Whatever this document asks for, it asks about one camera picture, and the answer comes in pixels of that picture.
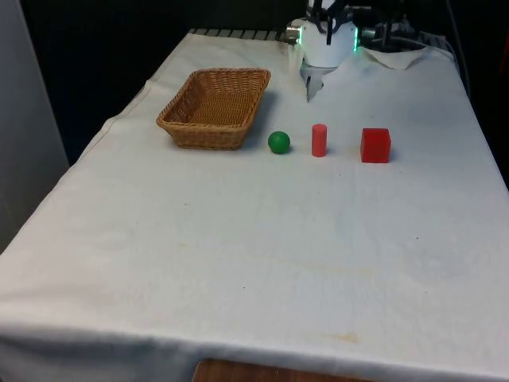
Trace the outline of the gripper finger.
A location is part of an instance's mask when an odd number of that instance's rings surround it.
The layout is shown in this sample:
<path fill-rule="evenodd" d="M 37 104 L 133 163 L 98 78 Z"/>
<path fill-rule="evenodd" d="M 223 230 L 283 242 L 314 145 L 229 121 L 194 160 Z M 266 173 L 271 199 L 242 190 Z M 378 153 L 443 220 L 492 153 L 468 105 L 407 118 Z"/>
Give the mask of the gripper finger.
<path fill-rule="evenodd" d="M 324 29 L 322 28 L 322 1 L 321 0 L 308 0 L 308 5 L 306 6 L 306 20 L 314 24 L 319 33 L 324 33 Z"/>
<path fill-rule="evenodd" d="M 331 6 L 326 10 L 327 20 L 327 45 L 332 43 L 332 35 L 335 34 L 339 28 L 351 21 L 351 11 L 348 8 L 348 1 L 335 0 Z"/>

